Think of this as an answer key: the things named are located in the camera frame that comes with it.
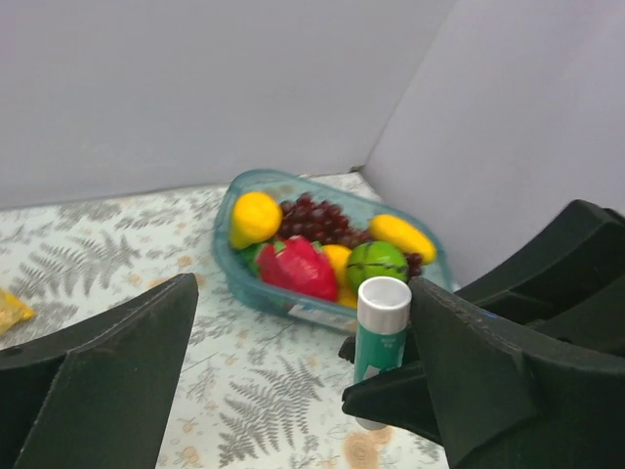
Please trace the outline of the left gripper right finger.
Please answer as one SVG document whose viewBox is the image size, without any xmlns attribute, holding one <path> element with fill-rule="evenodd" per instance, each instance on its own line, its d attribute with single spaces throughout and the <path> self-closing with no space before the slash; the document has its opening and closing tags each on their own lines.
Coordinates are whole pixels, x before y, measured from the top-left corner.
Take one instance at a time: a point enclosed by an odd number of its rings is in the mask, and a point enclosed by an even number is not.
<svg viewBox="0 0 625 469">
<path fill-rule="evenodd" d="M 624 361 L 410 281 L 411 325 L 452 468 L 621 468 Z"/>
</svg>

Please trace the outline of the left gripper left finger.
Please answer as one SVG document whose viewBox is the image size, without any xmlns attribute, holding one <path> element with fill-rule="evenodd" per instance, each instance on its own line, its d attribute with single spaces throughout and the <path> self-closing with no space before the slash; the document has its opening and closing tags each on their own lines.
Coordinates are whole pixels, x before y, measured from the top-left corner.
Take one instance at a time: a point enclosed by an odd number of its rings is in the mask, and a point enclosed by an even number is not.
<svg viewBox="0 0 625 469">
<path fill-rule="evenodd" d="M 2 467 L 155 467 L 197 301 L 195 275 L 177 275 L 2 350 Z"/>
</svg>

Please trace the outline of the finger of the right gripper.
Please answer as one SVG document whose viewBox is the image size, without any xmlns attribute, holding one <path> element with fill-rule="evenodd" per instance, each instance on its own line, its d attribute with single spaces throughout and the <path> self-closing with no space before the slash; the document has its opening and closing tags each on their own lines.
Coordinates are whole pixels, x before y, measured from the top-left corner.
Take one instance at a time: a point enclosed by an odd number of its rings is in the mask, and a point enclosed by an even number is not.
<svg viewBox="0 0 625 469">
<path fill-rule="evenodd" d="M 402 365 L 343 391 L 346 415 L 395 426 L 440 445 L 442 439 L 416 341 L 405 341 Z"/>
<path fill-rule="evenodd" d="M 458 296 L 563 342 L 624 339 L 624 218 L 576 199 Z"/>
</svg>

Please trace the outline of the green white glue stick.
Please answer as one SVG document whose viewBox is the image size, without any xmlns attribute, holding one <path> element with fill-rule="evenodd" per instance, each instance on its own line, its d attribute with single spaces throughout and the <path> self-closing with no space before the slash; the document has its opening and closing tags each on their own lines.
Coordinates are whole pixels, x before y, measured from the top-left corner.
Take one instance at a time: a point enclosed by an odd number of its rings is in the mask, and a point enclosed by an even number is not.
<svg viewBox="0 0 625 469">
<path fill-rule="evenodd" d="M 354 384 L 401 366 L 412 293 L 393 277 L 372 277 L 357 291 Z"/>
</svg>

